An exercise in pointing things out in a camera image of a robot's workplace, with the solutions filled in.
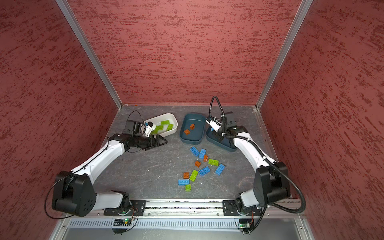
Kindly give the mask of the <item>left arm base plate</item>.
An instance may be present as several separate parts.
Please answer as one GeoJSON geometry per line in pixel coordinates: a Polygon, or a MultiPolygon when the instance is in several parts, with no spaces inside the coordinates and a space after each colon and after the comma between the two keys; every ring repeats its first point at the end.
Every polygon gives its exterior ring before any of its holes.
{"type": "Polygon", "coordinates": [[[129,200],[128,206],[123,208],[108,208],[104,209],[104,216],[142,216],[146,207],[146,200],[129,200]]]}

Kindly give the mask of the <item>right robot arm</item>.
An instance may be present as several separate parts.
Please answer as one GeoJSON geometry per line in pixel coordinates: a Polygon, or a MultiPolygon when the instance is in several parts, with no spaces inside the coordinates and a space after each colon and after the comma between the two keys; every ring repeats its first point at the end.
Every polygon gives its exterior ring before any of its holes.
{"type": "Polygon", "coordinates": [[[255,171],[253,188],[240,194],[239,205],[242,208],[264,207],[290,197],[290,183],[283,176],[288,173],[286,165],[268,156],[253,141],[248,130],[237,125],[232,112],[221,117],[222,125],[215,131],[239,149],[255,171]]]}

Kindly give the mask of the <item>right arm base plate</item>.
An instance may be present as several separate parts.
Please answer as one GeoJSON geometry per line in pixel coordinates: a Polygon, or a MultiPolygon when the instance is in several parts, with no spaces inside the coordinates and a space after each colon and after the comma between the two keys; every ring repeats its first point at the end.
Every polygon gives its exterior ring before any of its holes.
{"type": "Polygon", "coordinates": [[[223,213],[226,217],[234,216],[260,216],[262,209],[257,208],[257,206],[244,207],[243,204],[238,200],[223,200],[223,213]]]}

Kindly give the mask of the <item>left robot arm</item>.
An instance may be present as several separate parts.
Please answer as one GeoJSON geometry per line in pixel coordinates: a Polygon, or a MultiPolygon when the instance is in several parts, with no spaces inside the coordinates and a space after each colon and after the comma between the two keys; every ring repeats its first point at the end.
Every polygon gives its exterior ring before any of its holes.
{"type": "Polygon", "coordinates": [[[97,210],[111,210],[120,216],[137,213],[128,193],[97,193],[94,182],[114,160],[131,148],[147,151],[166,145],[168,141],[164,137],[152,134],[155,128],[152,122],[127,120],[123,132],[108,138],[105,145],[88,160],[71,171],[60,172],[50,188],[52,209],[69,217],[85,217],[97,210]]]}

